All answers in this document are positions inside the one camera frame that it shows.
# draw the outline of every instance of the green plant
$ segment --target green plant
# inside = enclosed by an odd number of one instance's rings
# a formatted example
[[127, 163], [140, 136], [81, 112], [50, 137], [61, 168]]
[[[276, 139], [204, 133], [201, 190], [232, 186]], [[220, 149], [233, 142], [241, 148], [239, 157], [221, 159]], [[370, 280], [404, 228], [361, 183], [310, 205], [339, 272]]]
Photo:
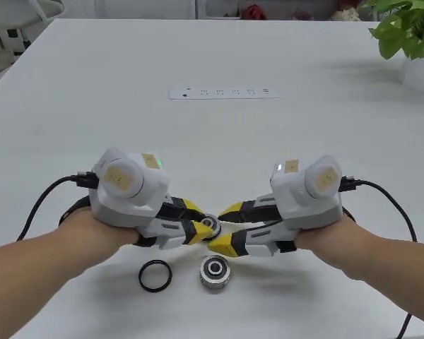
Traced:
[[375, 13], [393, 11], [369, 29], [382, 57], [390, 59], [402, 49], [410, 59], [424, 58], [424, 0], [368, 0], [363, 6]]

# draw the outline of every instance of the hand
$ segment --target hand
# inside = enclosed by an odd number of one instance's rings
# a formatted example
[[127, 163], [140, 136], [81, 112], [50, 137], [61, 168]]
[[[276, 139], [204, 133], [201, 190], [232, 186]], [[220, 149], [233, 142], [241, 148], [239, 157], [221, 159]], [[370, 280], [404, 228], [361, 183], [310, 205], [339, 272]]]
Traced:
[[295, 245], [299, 249], [309, 249], [349, 278], [359, 280], [362, 270], [370, 265], [373, 249], [379, 239], [344, 215], [330, 226], [301, 231]]
[[121, 246], [135, 244], [139, 239], [134, 229], [112, 227], [94, 219], [90, 208], [76, 210], [54, 233], [76, 256], [81, 271], [102, 263]]

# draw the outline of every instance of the cable connector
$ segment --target cable connector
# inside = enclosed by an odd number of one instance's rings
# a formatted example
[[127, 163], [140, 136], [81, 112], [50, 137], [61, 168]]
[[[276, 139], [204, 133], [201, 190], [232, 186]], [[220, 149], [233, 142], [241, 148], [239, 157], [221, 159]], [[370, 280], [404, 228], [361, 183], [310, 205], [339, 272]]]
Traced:
[[77, 187], [97, 189], [99, 186], [99, 178], [94, 172], [79, 172], [74, 177], [73, 181], [77, 184]]
[[342, 177], [341, 185], [339, 186], [340, 192], [355, 191], [357, 186], [361, 185], [361, 180], [354, 177]]

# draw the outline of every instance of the black cable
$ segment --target black cable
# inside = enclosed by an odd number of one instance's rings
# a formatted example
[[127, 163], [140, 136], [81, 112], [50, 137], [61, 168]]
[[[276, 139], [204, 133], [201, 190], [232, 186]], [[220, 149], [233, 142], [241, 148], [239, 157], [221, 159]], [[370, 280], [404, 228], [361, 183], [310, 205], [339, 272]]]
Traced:
[[408, 217], [407, 213], [404, 211], [404, 209], [399, 205], [399, 203], [394, 200], [394, 198], [391, 196], [391, 194], [388, 193], [388, 191], [386, 189], [384, 189], [383, 187], [381, 187], [380, 185], [374, 184], [373, 182], [368, 182], [366, 180], [356, 180], [356, 184], [358, 186], [360, 185], [366, 185], [366, 186], [371, 186], [373, 188], [375, 188], [376, 190], [382, 192], [384, 194], [384, 196], [386, 196], [388, 198], [389, 201], [391, 201], [391, 203], [394, 205], [394, 207], [400, 212], [400, 214], [402, 214], [402, 216], [405, 219], [405, 222], [407, 223], [407, 227], [408, 230], [410, 231], [410, 235], [411, 235], [411, 241], [413, 242], [418, 242], [418, 239], [416, 238], [416, 232], [415, 229], [413, 228], [413, 224], [411, 223], [410, 218]]
[[36, 215], [36, 212], [38, 208], [41, 206], [42, 202], [46, 197], [49, 195], [51, 191], [54, 190], [55, 187], [57, 187], [60, 184], [63, 184], [64, 182], [76, 182], [78, 187], [84, 187], [87, 189], [96, 189], [99, 184], [99, 179], [93, 172], [79, 172], [77, 175], [70, 175], [69, 177], [63, 177], [61, 179], [56, 180], [52, 185], [46, 188], [44, 192], [42, 192], [41, 196], [36, 200], [35, 205], [30, 211], [30, 214], [28, 215], [27, 222], [25, 223], [25, 226], [22, 229], [22, 232], [17, 238], [17, 242], [20, 240], [23, 240], [25, 236], [27, 235], [28, 230], [30, 229], [31, 223], [33, 221], [33, 218]]
[[41, 206], [42, 202], [44, 201], [44, 199], [46, 199], [49, 193], [52, 192], [55, 187], [57, 187], [60, 184], [63, 184], [64, 182], [74, 182], [76, 180], [76, 177], [77, 177], [76, 175], [71, 175], [69, 177], [58, 179], [52, 185], [47, 187], [44, 192], [42, 192], [41, 196], [36, 200], [35, 205], [31, 209], [30, 214], [28, 215], [28, 218], [27, 218], [27, 222], [25, 223], [25, 226], [23, 227], [22, 232], [20, 233], [20, 235], [18, 236], [16, 240], [17, 242], [19, 242], [20, 240], [23, 240], [25, 236], [27, 235], [28, 229], [30, 229], [31, 222], [33, 221], [33, 218], [36, 215], [37, 209]]
[[[411, 241], [412, 242], [418, 242], [418, 239], [416, 238], [415, 229], [413, 228], [413, 224], [412, 224], [409, 216], [404, 211], [404, 209], [399, 205], [399, 203], [392, 197], [392, 195], [389, 194], [388, 191], [386, 189], [384, 189], [383, 187], [381, 187], [380, 185], [377, 185], [373, 182], [369, 182], [369, 181], [366, 181], [366, 180], [355, 180], [352, 177], [343, 177], [342, 180], [341, 180], [341, 187], [340, 187], [339, 191], [341, 191], [341, 192], [353, 191], [353, 190], [356, 189], [357, 186], [362, 186], [362, 185], [370, 186], [370, 187], [378, 190], [384, 196], [386, 196], [389, 201], [391, 201], [391, 203], [394, 205], [394, 207], [400, 212], [400, 214], [402, 214], [402, 217], [404, 217], [404, 220], [405, 220], [405, 222], [408, 226], [408, 230], [410, 231]], [[352, 218], [350, 213], [344, 207], [343, 207], [343, 211], [350, 218]], [[404, 337], [404, 334], [407, 330], [407, 327], [408, 327], [408, 324], [410, 323], [410, 320], [411, 320], [411, 314], [408, 313], [405, 320], [404, 320], [404, 323], [402, 324], [402, 327], [401, 327], [399, 334], [396, 336], [396, 339], [402, 339]]]

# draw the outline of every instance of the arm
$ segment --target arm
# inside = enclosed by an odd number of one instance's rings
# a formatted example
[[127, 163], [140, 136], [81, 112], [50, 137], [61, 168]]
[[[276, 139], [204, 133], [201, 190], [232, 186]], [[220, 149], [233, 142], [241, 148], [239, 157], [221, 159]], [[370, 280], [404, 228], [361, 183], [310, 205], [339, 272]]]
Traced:
[[22, 328], [70, 279], [137, 241], [77, 210], [49, 234], [0, 247], [0, 339]]
[[424, 244], [377, 237], [347, 217], [295, 243], [424, 320]]

